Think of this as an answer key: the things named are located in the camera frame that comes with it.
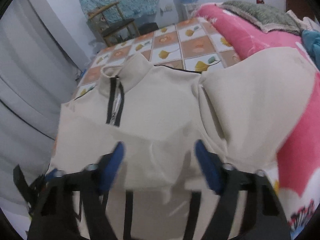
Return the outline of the wall power socket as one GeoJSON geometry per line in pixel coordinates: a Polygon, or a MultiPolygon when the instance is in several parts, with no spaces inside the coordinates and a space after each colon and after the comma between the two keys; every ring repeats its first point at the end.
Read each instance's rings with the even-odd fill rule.
{"type": "Polygon", "coordinates": [[[160,7],[160,11],[161,11],[161,13],[170,12],[170,11],[172,11],[172,5],[167,4],[163,7],[160,7]]]}

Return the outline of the wooden chair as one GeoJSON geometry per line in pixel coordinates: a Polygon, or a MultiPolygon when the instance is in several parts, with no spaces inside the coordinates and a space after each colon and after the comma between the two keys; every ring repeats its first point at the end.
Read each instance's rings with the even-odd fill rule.
{"type": "Polygon", "coordinates": [[[103,38],[103,41],[108,47],[112,47],[113,44],[110,42],[110,37],[116,35],[123,29],[127,29],[129,37],[134,38],[140,36],[140,32],[136,26],[134,18],[125,18],[123,12],[119,7],[119,1],[107,4],[103,7],[95,8],[87,13],[88,22],[91,23],[94,29],[103,38]],[[120,19],[116,22],[109,22],[107,17],[104,15],[105,11],[115,7],[120,19]]]}

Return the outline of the patterned checkered bed sheet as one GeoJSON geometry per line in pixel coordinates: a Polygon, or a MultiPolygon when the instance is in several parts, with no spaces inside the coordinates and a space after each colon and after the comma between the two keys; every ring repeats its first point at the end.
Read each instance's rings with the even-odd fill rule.
{"type": "Polygon", "coordinates": [[[240,61],[232,45],[202,17],[192,18],[100,51],[85,71],[73,98],[92,89],[102,67],[120,66],[140,53],[154,65],[187,71],[214,71],[240,61]]]}

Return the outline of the cream zip-up jacket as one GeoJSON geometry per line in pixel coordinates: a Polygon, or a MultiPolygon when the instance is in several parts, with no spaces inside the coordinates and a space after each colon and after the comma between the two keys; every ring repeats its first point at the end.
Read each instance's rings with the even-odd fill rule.
{"type": "Polygon", "coordinates": [[[119,239],[124,238],[129,190],[133,238],[182,239],[192,191],[202,194],[194,238],[204,233],[218,197],[206,185],[195,142],[202,140],[229,163],[221,126],[203,87],[206,74],[214,71],[155,66],[136,54],[121,66],[102,68],[92,90],[62,104],[50,168],[78,172],[112,152],[118,142],[124,144],[106,207],[119,239]]]}

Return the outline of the grey curtain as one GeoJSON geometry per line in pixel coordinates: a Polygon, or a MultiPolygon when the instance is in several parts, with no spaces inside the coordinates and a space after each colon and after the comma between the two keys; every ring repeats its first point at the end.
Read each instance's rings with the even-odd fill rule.
{"type": "Polygon", "coordinates": [[[23,205],[13,182],[46,172],[60,107],[75,91],[75,65],[29,0],[13,0],[1,18],[1,198],[23,205]]]}

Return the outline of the white water dispenser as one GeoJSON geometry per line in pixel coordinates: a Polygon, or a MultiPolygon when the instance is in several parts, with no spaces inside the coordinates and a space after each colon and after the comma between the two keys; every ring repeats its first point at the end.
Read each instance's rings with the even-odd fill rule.
{"type": "Polygon", "coordinates": [[[199,3],[187,3],[181,4],[181,11],[184,20],[189,20],[193,18],[196,14],[196,11],[200,7],[199,3]]]}

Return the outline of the grey-green quilt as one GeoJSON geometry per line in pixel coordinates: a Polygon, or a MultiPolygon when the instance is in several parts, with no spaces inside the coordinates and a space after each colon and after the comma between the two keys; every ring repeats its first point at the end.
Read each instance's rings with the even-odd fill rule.
{"type": "Polygon", "coordinates": [[[232,0],[222,3],[219,7],[247,20],[263,33],[284,31],[300,35],[302,31],[300,25],[289,14],[271,5],[232,0]]]}

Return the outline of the pink floral blanket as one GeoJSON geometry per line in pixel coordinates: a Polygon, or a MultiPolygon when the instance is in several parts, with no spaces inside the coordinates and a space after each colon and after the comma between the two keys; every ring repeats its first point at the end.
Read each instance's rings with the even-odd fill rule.
{"type": "Polygon", "coordinates": [[[297,35],[265,33],[216,3],[201,5],[196,15],[235,50],[234,65],[207,73],[203,82],[225,161],[270,174],[296,239],[319,205],[319,71],[297,35]]]}

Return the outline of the teal blue garment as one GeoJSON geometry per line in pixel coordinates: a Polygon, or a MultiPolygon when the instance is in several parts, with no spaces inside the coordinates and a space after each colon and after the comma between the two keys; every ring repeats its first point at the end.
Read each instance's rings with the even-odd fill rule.
{"type": "Polygon", "coordinates": [[[303,46],[308,55],[313,60],[317,69],[320,68],[320,32],[319,31],[302,31],[303,46]]]}

